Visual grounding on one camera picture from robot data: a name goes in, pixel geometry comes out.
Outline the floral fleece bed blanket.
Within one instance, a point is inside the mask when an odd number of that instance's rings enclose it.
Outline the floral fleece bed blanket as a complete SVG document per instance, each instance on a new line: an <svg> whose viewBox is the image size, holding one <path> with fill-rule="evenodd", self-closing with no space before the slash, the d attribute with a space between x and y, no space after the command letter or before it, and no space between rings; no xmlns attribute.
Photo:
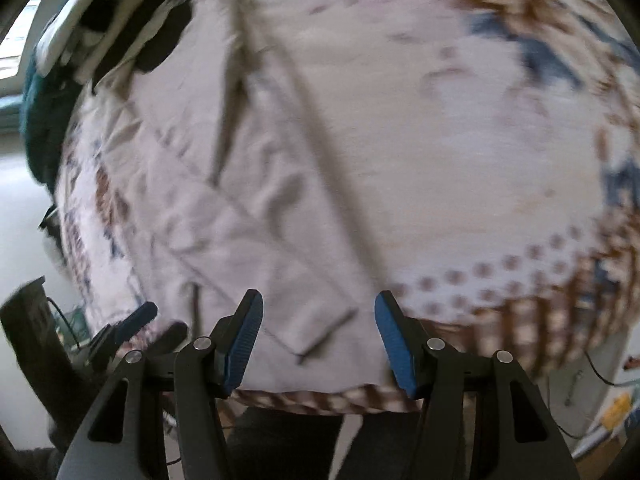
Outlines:
<svg viewBox="0 0 640 480"><path fill-rule="evenodd" d="M513 352L533 376L637 323L639 53L606 0L238 1L247 36L280 53L316 125L375 296L390 290L460 350ZM192 0L165 0L111 72L151 73L192 15ZM77 101L56 186L92 330L156 304L86 119L98 85ZM204 325L199 304L187 315L156 304L138 344L175 321L206 334L219 318ZM242 385L238 398L322 415L414 409L391 371L382 386Z"/></svg>

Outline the black and white clothes pile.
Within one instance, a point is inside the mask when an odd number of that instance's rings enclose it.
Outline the black and white clothes pile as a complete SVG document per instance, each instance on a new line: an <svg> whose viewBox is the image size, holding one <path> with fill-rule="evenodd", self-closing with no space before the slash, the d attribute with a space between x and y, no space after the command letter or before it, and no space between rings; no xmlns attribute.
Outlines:
<svg viewBox="0 0 640 480"><path fill-rule="evenodd" d="M23 89L53 76L98 84L164 1L66 0L32 49Z"/></svg>

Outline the beige garment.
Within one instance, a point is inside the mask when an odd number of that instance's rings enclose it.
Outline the beige garment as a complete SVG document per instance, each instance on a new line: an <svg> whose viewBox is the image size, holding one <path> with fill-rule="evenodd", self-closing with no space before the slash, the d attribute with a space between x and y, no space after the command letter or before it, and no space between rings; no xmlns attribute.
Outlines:
<svg viewBox="0 0 640 480"><path fill-rule="evenodd" d="M279 52L247 36L238 0L192 0L175 50L96 88L88 124L125 207L148 297L204 325L250 289L262 331L242 385L268 392L382 386L378 288L314 149L316 125Z"/></svg>

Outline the teal plush blanket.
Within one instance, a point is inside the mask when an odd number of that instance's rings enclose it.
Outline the teal plush blanket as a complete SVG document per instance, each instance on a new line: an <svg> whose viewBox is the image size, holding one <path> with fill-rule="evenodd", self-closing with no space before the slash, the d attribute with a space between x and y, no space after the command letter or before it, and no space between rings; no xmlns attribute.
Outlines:
<svg viewBox="0 0 640 480"><path fill-rule="evenodd" d="M40 76L36 52L27 66L20 111L20 135L32 176L55 193L62 148L70 116L81 92L73 80L73 70L55 64L50 73Z"/></svg>

